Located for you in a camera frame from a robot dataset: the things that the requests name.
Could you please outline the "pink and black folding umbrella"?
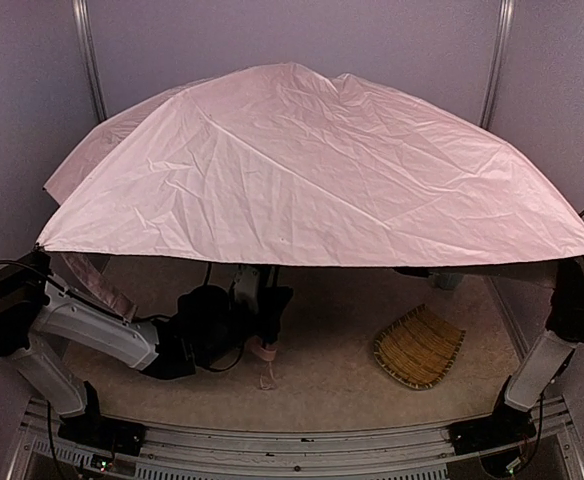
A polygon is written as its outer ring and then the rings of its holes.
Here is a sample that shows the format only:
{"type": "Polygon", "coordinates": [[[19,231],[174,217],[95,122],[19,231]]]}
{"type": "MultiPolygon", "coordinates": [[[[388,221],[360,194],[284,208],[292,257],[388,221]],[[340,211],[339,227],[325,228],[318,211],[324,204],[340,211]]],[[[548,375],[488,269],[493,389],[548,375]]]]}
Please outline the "pink and black folding umbrella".
{"type": "Polygon", "coordinates": [[[296,63],[157,94],[46,182],[49,252],[296,267],[584,256],[584,222],[515,147],[422,99],[296,63]]]}

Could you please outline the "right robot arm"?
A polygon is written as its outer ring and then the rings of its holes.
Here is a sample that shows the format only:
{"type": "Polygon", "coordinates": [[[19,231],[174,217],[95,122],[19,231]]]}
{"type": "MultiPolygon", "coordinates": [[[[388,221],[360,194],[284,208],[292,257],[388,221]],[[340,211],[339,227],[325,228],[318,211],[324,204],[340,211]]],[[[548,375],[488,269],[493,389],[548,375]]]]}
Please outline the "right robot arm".
{"type": "Polygon", "coordinates": [[[535,435],[531,409],[584,343],[584,256],[560,260],[543,333],[508,378],[491,418],[500,433],[518,440],[535,435]]]}

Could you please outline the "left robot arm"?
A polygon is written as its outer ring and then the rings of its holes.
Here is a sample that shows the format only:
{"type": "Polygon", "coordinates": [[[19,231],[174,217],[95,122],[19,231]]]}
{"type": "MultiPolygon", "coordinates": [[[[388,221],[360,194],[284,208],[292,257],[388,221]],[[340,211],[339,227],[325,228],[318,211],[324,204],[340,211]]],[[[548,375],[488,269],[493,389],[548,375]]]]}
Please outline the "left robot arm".
{"type": "Polygon", "coordinates": [[[139,453],[145,427],[102,415],[96,389],[71,373],[46,335],[171,381],[198,369],[216,373],[216,362],[231,351],[251,350],[272,362],[281,317],[293,297],[291,288],[278,285],[278,268],[241,265],[229,289],[204,282],[178,298],[174,315],[139,318],[89,262],[68,264],[87,274],[88,288],[101,299],[88,299],[54,275],[42,251],[0,261],[0,358],[12,362],[59,415],[61,438],[129,455],[139,453]]]}

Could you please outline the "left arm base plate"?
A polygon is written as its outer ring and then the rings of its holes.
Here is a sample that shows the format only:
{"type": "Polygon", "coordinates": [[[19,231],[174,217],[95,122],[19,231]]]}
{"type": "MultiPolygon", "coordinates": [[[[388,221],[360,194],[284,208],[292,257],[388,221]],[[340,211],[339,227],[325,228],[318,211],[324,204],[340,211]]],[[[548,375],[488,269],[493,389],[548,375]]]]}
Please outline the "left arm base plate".
{"type": "Polygon", "coordinates": [[[140,423],[111,417],[87,416],[63,418],[58,436],[77,444],[137,457],[145,440],[147,428],[140,423]]]}

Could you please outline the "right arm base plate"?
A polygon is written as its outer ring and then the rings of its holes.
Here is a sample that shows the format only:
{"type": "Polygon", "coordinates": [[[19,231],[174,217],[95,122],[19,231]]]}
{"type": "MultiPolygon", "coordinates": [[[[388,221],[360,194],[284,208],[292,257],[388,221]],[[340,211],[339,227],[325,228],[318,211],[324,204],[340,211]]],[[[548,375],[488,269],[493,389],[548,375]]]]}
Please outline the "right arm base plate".
{"type": "Polygon", "coordinates": [[[494,449],[537,434],[531,421],[508,424],[492,417],[455,422],[448,427],[448,432],[456,455],[494,449]]]}

